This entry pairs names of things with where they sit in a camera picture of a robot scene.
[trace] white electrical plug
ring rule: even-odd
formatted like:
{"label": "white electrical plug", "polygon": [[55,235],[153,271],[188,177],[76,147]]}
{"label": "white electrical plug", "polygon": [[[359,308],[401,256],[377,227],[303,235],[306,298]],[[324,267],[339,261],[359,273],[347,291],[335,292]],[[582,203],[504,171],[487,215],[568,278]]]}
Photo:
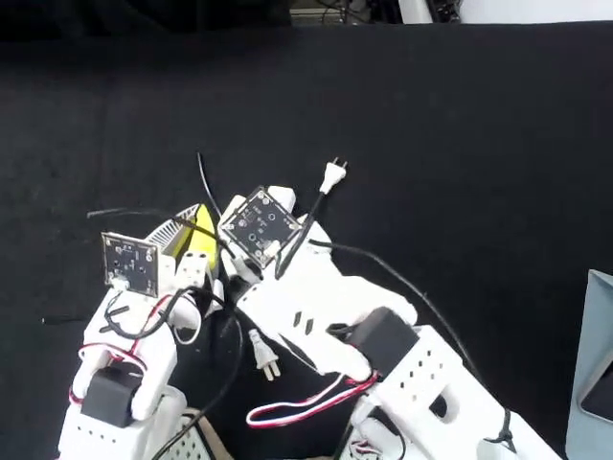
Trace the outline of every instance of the white electrical plug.
{"label": "white electrical plug", "polygon": [[326,165],[326,170],[324,171],[324,181],[319,188],[319,191],[322,194],[329,194],[332,187],[338,184],[347,175],[347,162],[344,162],[342,165],[339,163],[338,158],[334,158],[334,161],[328,162]]}
{"label": "white electrical plug", "polygon": [[279,370],[279,365],[277,364],[279,357],[275,355],[275,352],[273,352],[272,349],[261,339],[258,330],[252,329],[249,331],[249,338],[253,344],[253,351],[256,355],[256,366],[258,369],[263,369],[268,381],[272,381],[275,379],[275,377],[280,376],[281,371]]}

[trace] black fabric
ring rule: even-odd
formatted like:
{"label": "black fabric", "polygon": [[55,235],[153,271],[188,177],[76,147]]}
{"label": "black fabric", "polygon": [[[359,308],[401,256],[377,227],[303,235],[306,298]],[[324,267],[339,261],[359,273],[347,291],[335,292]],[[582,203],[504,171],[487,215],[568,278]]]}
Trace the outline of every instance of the black fabric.
{"label": "black fabric", "polygon": [[[0,457],[54,455],[84,325],[40,317],[100,302],[101,230],[157,223],[85,212],[198,201],[196,150],[222,205],[283,184],[307,209],[325,162],[348,160],[321,213],[331,236],[425,290],[494,396],[562,451],[586,273],[613,272],[612,41],[613,24],[572,24],[1,45]],[[335,260],[406,293],[436,325],[377,266]],[[225,337],[215,359],[181,351],[176,381],[193,405],[229,372],[236,341]],[[333,452],[346,404],[296,426],[245,427],[255,404],[327,381],[282,355],[268,383],[250,354],[212,414],[229,450]]]}

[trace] circuit board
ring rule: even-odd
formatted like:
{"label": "circuit board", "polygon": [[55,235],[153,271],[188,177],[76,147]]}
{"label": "circuit board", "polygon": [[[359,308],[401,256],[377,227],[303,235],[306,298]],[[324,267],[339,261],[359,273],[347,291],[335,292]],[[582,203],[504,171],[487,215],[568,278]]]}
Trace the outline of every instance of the circuit board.
{"label": "circuit board", "polygon": [[221,225],[221,230],[260,269],[265,269],[301,229],[302,225],[263,187]]}
{"label": "circuit board", "polygon": [[104,282],[127,283],[127,290],[150,297],[158,296],[158,252],[156,244],[136,238],[102,233]]}

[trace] gray box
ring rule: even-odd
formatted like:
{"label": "gray box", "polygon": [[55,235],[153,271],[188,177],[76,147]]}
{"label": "gray box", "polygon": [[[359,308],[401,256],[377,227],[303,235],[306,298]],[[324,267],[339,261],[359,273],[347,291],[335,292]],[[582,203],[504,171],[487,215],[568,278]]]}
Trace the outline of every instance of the gray box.
{"label": "gray box", "polygon": [[590,270],[566,433],[566,454],[569,460],[613,458],[613,423],[587,414],[579,407],[579,398],[585,394],[590,380],[611,352],[613,277]]}

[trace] white wall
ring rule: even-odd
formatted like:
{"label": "white wall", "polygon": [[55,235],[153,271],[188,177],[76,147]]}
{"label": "white wall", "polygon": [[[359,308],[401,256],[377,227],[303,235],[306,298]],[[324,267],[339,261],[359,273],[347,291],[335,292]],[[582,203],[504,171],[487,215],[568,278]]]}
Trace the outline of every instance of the white wall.
{"label": "white wall", "polygon": [[464,0],[465,23],[613,20],[613,0]]}

